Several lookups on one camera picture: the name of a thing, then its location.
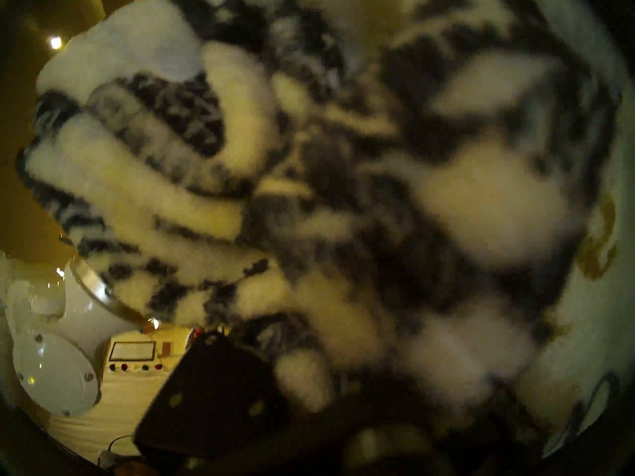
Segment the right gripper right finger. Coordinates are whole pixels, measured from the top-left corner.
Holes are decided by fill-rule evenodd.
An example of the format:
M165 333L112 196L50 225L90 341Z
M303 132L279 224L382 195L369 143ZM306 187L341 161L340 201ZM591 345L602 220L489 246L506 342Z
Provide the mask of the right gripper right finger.
M548 430L509 385L495 382L489 420L499 434L499 458L504 468L530 468L542 460Z

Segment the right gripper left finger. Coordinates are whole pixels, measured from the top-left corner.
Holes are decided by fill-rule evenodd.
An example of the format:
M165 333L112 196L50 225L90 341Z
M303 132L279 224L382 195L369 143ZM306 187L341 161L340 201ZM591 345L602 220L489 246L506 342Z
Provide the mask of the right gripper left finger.
M147 408L133 443L161 475L214 459L285 426L289 404L271 365L219 332L199 334Z

